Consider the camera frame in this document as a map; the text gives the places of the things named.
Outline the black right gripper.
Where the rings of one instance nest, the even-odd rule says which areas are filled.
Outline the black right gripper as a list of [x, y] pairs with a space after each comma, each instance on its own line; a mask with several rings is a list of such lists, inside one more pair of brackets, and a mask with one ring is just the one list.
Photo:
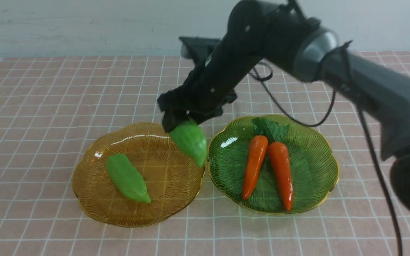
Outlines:
[[213, 52], [194, 66], [181, 86], [161, 94], [162, 126], [171, 133], [194, 120], [201, 124], [223, 114], [223, 105], [237, 99], [235, 87], [259, 62], [259, 56], [241, 50], [225, 37]]

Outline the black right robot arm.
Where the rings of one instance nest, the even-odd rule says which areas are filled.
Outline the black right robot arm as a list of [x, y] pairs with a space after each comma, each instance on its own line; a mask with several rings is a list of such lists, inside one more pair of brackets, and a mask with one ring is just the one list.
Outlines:
[[192, 119], [222, 115], [236, 100], [234, 88], [266, 59], [301, 82], [322, 81], [381, 125], [380, 157], [396, 158], [390, 170], [394, 194], [410, 211], [410, 77], [350, 53], [320, 20], [287, 5], [241, 0], [222, 39], [181, 37], [195, 63], [184, 83], [158, 98], [162, 126], [171, 132]]

